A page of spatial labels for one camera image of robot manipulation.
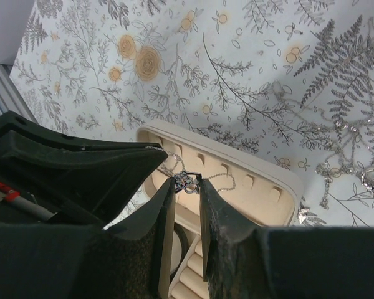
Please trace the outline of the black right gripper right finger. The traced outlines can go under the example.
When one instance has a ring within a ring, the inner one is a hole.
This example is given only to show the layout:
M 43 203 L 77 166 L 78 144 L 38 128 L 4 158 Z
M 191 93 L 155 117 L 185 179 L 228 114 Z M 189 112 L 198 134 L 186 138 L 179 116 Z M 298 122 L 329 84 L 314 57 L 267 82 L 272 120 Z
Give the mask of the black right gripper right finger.
M 263 227 L 200 183 L 211 298 L 374 298 L 374 228 Z

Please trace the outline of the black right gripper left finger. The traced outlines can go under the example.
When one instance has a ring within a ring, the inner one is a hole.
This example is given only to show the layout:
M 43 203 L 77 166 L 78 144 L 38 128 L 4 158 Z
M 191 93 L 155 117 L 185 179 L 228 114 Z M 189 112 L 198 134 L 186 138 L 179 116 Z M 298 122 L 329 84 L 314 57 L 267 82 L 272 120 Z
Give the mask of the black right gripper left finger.
M 175 181 L 107 230 L 0 224 L 0 298 L 166 298 Z

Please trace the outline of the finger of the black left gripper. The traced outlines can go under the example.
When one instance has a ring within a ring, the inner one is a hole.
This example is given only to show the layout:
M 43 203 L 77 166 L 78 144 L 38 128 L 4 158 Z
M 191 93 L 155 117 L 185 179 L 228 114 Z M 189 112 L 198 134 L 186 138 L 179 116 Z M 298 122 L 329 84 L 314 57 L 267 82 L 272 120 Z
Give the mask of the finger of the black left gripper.
M 26 216 L 29 222 L 108 224 L 151 173 L 147 167 L 22 168 L 0 161 L 0 203 L 16 210 L 19 222 Z
M 89 140 L 49 130 L 15 112 L 0 116 L 0 161 L 22 168 L 147 167 L 164 162 L 158 143 Z

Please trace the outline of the beige jewelry box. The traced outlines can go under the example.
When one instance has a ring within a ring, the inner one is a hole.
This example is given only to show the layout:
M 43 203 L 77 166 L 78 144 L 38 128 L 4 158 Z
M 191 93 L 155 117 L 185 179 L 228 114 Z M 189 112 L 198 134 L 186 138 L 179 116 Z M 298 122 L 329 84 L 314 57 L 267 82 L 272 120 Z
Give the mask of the beige jewelry box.
M 137 141 L 158 143 L 169 154 L 143 183 L 148 197 L 169 176 L 187 170 L 209 179 L 225 201 L 256 224 L 294 223 L 304 187 L 293 172 L 164 121 L 138 129 Z M 170 282 L 168 296 L 209 298 L 208 284 L 203 280 L 198 194 L 181 191 L 176 195 L 175 224 L 185 230 L 189 249 Z

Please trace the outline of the black bangle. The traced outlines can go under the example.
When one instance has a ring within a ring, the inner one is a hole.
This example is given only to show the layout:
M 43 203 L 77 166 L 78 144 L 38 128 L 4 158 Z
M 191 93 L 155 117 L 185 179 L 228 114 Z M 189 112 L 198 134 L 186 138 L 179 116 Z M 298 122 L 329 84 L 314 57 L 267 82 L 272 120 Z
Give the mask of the black bangle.
M 173 244 L 171 253 L 170 282 L 176 275 L 189 249 L 189 240 L 185 230 L 179 224 L 174 224 Z

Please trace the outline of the floral patterned tablecloth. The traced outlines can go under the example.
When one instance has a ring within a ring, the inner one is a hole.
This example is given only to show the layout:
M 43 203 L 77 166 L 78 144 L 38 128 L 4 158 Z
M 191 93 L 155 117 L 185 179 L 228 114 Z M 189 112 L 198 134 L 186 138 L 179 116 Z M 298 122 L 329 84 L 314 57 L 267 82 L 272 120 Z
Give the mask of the floral patterned tablecloth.
M 298 174 L 301 223 L 374 227 L 374 1 L 37 1 L 10 78 L 51 130 L 168 121 Z

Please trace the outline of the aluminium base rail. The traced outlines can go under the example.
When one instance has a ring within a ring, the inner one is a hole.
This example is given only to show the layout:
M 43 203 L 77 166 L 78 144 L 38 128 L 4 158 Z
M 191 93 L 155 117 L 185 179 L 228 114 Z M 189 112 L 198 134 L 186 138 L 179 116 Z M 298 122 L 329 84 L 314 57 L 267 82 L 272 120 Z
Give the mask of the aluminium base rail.
M 10 79 L 11 69 L 12 65 L 0 64 L 0 116 L 8 111 L 13 111 L 29 121 L 37 123 L 36 118 Z

